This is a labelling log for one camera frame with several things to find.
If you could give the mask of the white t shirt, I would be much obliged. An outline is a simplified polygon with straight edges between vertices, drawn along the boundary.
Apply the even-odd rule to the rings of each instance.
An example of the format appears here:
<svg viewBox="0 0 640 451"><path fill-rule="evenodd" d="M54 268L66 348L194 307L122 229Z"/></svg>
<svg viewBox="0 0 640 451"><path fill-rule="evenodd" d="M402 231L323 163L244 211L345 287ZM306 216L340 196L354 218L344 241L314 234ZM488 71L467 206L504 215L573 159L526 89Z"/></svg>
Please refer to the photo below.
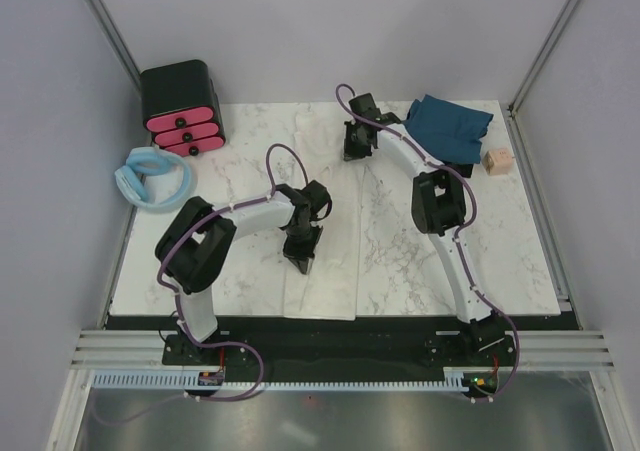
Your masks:
<svg viewBox="0 0 640 451"><path fill-rule="evenodd" d="M328 189L333 206L321 222L310 272L286 273L283 315L352 321L357 309L364 163L343 160L342 121L302 112L295 125L295 151L308 175Z"/></svg>

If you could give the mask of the black pink drawer box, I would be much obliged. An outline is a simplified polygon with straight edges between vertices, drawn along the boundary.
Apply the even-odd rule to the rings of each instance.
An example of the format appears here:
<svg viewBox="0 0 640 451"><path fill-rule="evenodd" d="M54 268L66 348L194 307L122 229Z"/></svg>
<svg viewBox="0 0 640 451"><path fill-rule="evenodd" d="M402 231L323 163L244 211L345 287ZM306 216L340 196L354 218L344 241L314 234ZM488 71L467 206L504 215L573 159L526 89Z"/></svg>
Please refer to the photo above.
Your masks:
<svg viewBox="0 0 640 451"><path fill-rule="evenodd" d="M193 59L140 75L142 122L160 149L195 157L226 143L208 65Z"/></svg>

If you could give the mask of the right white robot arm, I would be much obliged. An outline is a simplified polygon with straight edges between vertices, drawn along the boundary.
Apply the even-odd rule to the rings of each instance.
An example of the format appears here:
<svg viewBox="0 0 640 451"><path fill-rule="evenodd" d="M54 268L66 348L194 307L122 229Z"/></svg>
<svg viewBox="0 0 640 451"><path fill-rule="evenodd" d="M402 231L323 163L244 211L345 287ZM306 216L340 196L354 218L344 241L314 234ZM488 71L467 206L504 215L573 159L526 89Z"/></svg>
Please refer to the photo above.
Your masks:
<svg viewBox="0 0 640 451"><path fill-rule="evenodd" d="M348 102L336 87L339 105L352 117L345 123L343 159L360 160L379 151L412 181L414 225L434 246L451 288L460 322L458 352L467 363L483 363L505 339L499 311L481 289L464 230L477 217L477 203L465 178L436 160L408 133L392 112L383 113L371 94L354 93Z"/></svg>

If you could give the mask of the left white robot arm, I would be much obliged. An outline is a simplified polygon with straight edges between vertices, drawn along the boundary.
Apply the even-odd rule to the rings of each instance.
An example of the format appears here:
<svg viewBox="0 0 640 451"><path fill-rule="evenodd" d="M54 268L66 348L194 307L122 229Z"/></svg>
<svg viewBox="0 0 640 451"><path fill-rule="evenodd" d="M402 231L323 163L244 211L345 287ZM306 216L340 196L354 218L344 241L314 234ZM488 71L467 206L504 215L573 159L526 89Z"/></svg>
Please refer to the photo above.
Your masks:
<svg viewBox="0 0 640 451"><path fill-rule="evenodd" d="M303 275L315 259L322 227L332 211L328 189L313 180L296 189L279 184L264 197L216 209L199 196L185 202L160 238L158 282L174 293L178 325L187 335L185 353L208 364L219 353L218 321L212 285L224 267L234 242L278 228L286 235L283 256Z"/></svg>

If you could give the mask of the folded teal t shirt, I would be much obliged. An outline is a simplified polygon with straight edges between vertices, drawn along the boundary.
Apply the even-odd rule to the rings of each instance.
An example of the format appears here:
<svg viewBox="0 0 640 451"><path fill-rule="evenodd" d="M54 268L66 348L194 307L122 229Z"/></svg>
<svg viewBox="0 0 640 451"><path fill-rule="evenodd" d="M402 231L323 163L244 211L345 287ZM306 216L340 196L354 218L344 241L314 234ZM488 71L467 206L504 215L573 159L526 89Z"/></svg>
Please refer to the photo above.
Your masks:
<svg viewBox="0 0 640 451"><path fill-rule="evenodd" d="M425 95L411 104L405 127L431 156L442 162L478 164L482 139L494 115Z"/></svg>

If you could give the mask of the small pink cube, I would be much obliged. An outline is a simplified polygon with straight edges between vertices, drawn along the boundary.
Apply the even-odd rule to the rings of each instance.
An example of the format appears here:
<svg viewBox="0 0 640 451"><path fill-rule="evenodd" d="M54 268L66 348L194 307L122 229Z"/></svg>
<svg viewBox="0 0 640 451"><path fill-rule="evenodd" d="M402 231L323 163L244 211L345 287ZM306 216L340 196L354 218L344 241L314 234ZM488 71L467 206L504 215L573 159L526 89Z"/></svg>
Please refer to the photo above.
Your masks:
<svg viewBox="0 0 640 451"><path fill-rule="evenodd" d="M484 154L482 165L489 176L507 175L514 166L514 156L506 147L492 148Z"/></svg>

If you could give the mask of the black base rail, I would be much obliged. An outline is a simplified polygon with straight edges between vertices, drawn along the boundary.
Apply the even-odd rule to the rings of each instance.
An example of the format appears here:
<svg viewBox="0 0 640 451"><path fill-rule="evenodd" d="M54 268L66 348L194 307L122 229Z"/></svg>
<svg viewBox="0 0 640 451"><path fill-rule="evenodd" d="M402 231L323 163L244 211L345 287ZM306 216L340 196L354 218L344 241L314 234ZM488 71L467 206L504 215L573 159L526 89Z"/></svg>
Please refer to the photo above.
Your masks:
<svg viewBox="0 0 640 451"><path fill-rule="evenodd" d="M571 312L552 317L524 316L512 323L499 317L505 339L490 349L469 354L460 340L460 323L452 317L358 317L353 321L294 320L276 317L224 317L217 332L202 345L193 344L176 317L111 317L109 331L150 331L164 344L164 366L239 367L258 372L246 391L233 400L257 395L268 366L374 365L430 369L478 368L495 374L524 363L524 346L533 336L565 336L577 330ZM189 391L211 401L222 389Z"/></svg>

